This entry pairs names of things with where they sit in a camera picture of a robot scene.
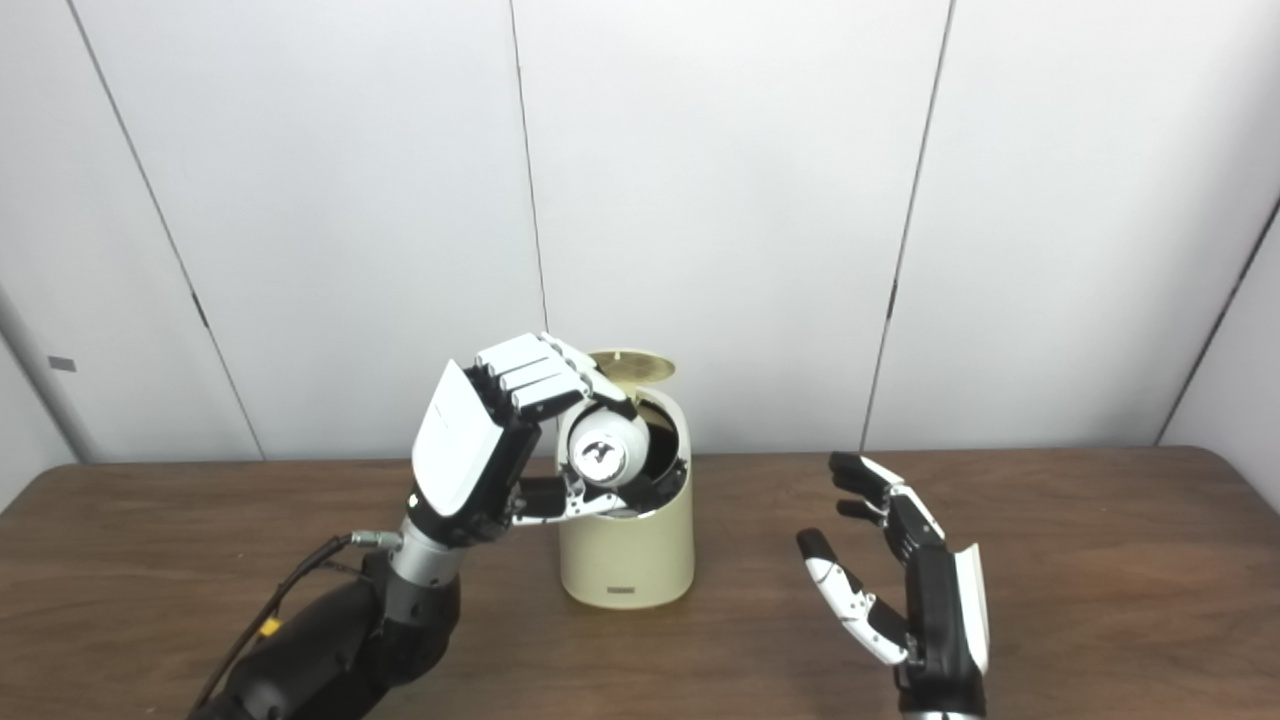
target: open lid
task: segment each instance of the open lid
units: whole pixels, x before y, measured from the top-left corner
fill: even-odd
[[[591,360],[600,366],[600,374],[622,388],[632,400],[636,386],[650,386],[676,374],[676,364],[644,350],[612,348],[591,352]]]

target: white robotic hand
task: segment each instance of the white robotic hand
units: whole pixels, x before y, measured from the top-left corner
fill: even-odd
[[[908,616],[867,592],[810,528],[796,542],[818,592],[863,647],[895,667],[904,717],[984,717],[991,639],[978,546],[947,550],[946,534],[915,491],[877,462],[835,452],[829,466],[836,487],[863,498],[841,500],[836,511],[879,527],[906,568]]]
[[[522,480],[539,423],[581,402],[593,413],[575,429],[575,480]],[[466,370],[452,360],[445,366],[413,442],[410,516],[436,543],[468,547],[497,539],[513,521],[623,509],[648,442],[635,405],[589,355],[547,333],[524,334],[480,351]],[[547,502],[553,497],[558,502]]]

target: robotic hand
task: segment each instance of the robotic hand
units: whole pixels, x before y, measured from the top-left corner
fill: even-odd
[[[809,577],[845,629],[893,666],[906,720],[984,717],[991,641],[978,546],[947,550],[942,528],[915,491],[867,457],[833,452],[829,465],[836,487],[863,497],[838,501],[836,511],[882,528],[906,568],[908,616],[867,592],[813,528],[796,536]]]
[[[572,427],[568,466],[556,478],[522,479],[540,423],[582,402],[589,406]],[[648,425],[627,395],[590,356],[545,333],[484,350],[467,369],[449,361],[413,442],[415,482],[399,532],[337,537],[303,560],[232,647],[189,717],[362,717],[392,687],[443,657],[470,547],[498,539],[513,523],[639,512],[669,500],[641,473],[648,445]],[[347,546],[371,548],[360,579],[274,623],[289,588]],[[256,635],[262,639],[236,661]]]

